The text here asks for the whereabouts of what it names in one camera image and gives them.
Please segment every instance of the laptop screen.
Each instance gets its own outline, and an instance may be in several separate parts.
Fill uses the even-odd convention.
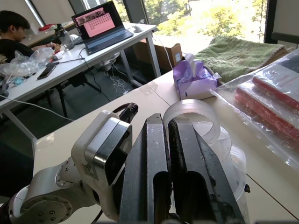
[[[112,1],[72,17],[83,41],[94,40],[123,28],[122,21]]]

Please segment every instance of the laptop keyboard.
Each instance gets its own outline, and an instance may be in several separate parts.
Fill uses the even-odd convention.
[[[101,40],[98,40],[98,41],[96,41],[96,42],[93,42],[93,43],[91,43],[91,44],[89,44],[88,45],[88,48],[90,49],[90,48],[93,48],[93,47],[95,47],[95,46],[97,46],[97,45],[99,45],[99,44],[102,44],[102,43],[104,43],[104,42],[106,42],[106,41],[109,41],[109,40],[111,40],[111,39],[114,39],[114,38],[116,38],[116,37],[118,37],[118,36],[120,36],[120,35],[123,35],[123,34],[125,34],[126,33],[126,30],[124,29],[124,30],[121,30],[121,31],[119,31],[119,32],[117,32],[117,33],[115,33],[115,34],[112,34],[112,35],[110,35],[110,36],[107,36],[107,37],[105,37],[105,38],[103,38],[103,39],[101,39]]]

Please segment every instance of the person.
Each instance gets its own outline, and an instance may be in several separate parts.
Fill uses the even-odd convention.
[[[0,11],[0,55],[7,58],[7,63],[14,59],[16,50],[29,57],[39,48],[52,47],[55,52],[60,51],[60,45],[54,43],[33,48],[22,44],[26,29],[30,29],[30,24],[23,16],[11,11]]]

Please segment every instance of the tree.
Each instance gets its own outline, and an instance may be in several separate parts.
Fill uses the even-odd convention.
[[[158,35],[181,35],[191,26],[191,16],[183,16],[183,11],[175,12],[167,16],[167,21],[158,25]]]
[[[199,33],[209,36],[242,34],[242,24],[231,6],[216,5],[204,12],[200,21],[202,28]]]
[[[128,14],[127,11],[125,9],[125,6],[123,5],[122,0],[113,0],[116,10],[118,12],[118,14],[121,17],[121,21],[123,22],[129,22],[129,18],[128,18]]]
[[[262,31],[262,22],[266,20],[266,15],[267,15],[267,0],[253,0],[252,1],[252,6],[254,7],[256,13],[252,17],[253,22],[259,22],[259,32],[258,36],[259,39],[261,39],[264,35],[264,31]]]
[[[159,25],[168,20],[170,14],[190,12],[188,0],[144,0],[149,23]]]

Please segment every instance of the black hair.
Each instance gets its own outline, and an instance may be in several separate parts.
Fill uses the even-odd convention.
[[[6,33],[9,27],[13,25],[17,29],[30,29],[30,24],[20,14],[3,10],[0,12],[0,33]]]

